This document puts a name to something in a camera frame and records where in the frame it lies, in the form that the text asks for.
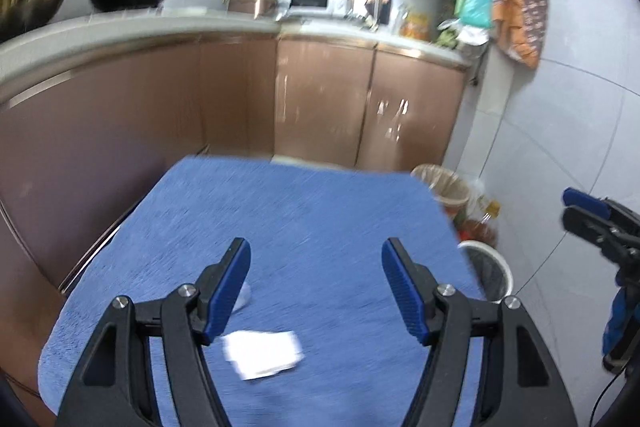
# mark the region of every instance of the white appliance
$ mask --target white appliance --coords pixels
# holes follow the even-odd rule
[[[344,17],[347,0],[289,0],[288,16]]]

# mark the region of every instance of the countertop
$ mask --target countertop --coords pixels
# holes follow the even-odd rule
[[[0,45],[0,84],[34,68],[108,44],[195,32],[251,32],[369,41],[405,50],[408,56],[455,68],[469,67],[458,52],[384,31],[340,22],[277,23],[251,15],[201,9],[134,10],[94,14],[44,26]]]

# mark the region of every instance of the blue towel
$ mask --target blue towel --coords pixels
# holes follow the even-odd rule
[[[126,219],[71,293],[40,357],[40,394],[56,412],[84,346],[116,295],[164,297],[216,263],[234,237],[251,244],[249,305],[236,330],[295,331],[305,359],[242,381],[219,339],[205,349],[232,424],[401,425],[428,350],[407,333],[382,269],[399,237],[439,282],[481,298],[450,223],[408,174],[316,171],[231,158],[185,158]],[[469,425],[481,339],[472,341],[456,425]],[[159,339],[152,366],[165,427],[177,427]]]

